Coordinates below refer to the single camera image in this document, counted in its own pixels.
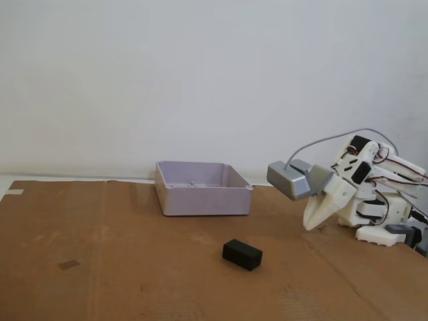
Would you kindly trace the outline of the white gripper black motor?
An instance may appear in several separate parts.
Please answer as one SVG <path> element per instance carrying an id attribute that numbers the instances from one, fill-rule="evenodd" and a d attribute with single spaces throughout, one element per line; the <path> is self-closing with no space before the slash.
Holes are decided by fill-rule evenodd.
<path id="1" fill-rule="evenodd" d="M 303 226 L 312 230 L 335 212 L 344 208 L 370 173 L 371 165 L 358 157 L 357 149 L 348 145 L 330 168 L 333 175 L 320 194 L 311 196 L 304 210 Z"/>

